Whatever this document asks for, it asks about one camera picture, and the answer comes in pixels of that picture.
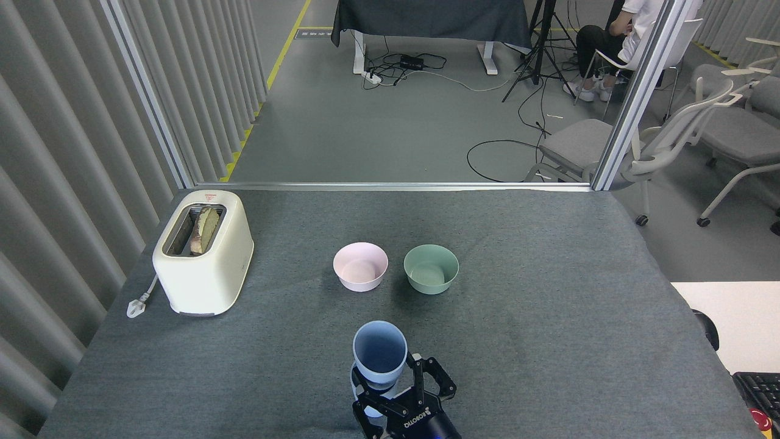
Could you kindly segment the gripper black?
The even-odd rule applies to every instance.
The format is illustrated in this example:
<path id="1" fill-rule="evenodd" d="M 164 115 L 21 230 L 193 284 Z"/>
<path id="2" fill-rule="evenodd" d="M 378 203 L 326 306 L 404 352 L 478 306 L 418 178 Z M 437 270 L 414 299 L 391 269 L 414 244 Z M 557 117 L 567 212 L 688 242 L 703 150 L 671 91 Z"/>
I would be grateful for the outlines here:
<path id="1" fill-rule="evenodd" d="M 412 401 L 418 408 L 400 406 L 396 401 L 373 392 L 359 394 L 353 403 L 353 415 L 365 438 L 381 438 L 384 432 L 391 438 L 462 438 L 441 406 L 457 391 L 449 374 L 435 357 L 423 359 L 419 354 L 408 352 L 406 364 L 413 372 Z M 437 383 L 437 394 L 426 391 L 424 373 Z M 388 418 L 385 430 L 370 421 L 366 413 L 368 407 L 379 412 L 379 417 Z"/>

